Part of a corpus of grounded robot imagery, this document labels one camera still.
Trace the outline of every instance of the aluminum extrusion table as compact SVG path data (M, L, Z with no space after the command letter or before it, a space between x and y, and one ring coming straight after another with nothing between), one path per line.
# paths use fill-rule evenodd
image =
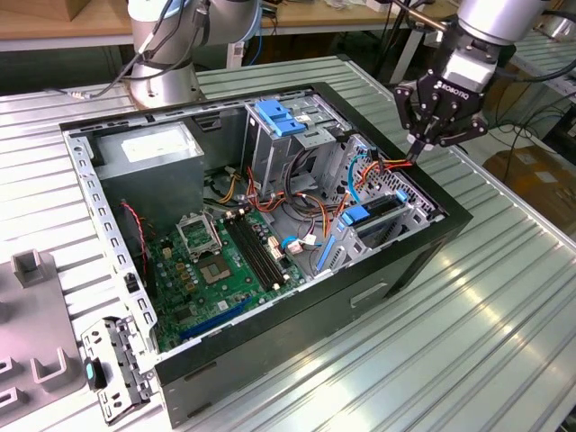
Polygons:
M557 42L535 30L518 42L516 48L510 62L533 77L555 72L573 61L576 56L576 40ZM576 80L573 76L560 76L544 81L543 84L562 96L574 94L571 100L576 100Z
M391 95L320 58L199 75L209 97L325 80L401 144ZM0 259L54 256L74 331L123 315L58 123L133 110L125 90L0 98ZM404 292L178 430L554 430L576 403L576 245L458 151L419 163L474 216ZM87 387L9 425L105 430ZM110 430L167 430L161 400Z

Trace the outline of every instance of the robotiq logo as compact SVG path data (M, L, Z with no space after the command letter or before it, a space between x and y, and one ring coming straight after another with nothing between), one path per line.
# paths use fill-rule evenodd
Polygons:
M456 96L462 97L465 101L467 101L468 98L470 97L470 95L467 94L466 92L463 92L462 90L458 90L457 88L453 88L448 84L442 84L442 88L444 90L446 90L447 92L450 92Z

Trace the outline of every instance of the gray plastic holder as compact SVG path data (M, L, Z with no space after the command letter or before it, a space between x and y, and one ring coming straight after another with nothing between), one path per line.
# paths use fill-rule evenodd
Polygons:
M13 255L0 265L0 428L85 383L52 255Z

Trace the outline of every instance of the ram slot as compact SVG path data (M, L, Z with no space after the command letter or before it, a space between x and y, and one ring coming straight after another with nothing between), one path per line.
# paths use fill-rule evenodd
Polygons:
M226 228L266 291L273 290L275 284L284 283L280 270L245 220L230 220Z

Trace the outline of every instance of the green motherboard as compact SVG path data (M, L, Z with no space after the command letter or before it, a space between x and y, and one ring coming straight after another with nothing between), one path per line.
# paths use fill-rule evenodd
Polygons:
M262 216L253 211L245 218L266 248L266 241L273 234ZM221 251L203 254L196 260L192 260L176 227L167 237L148 243L156 284L156 291L148 293L157 314L156 337L162 352L304 283L298 267L285 257L282 263L274 262L284 283L277 289L265 289L232 240L226 222L215 220L213 226L222 244ZM210 240L202 224L183 233L188 248Z

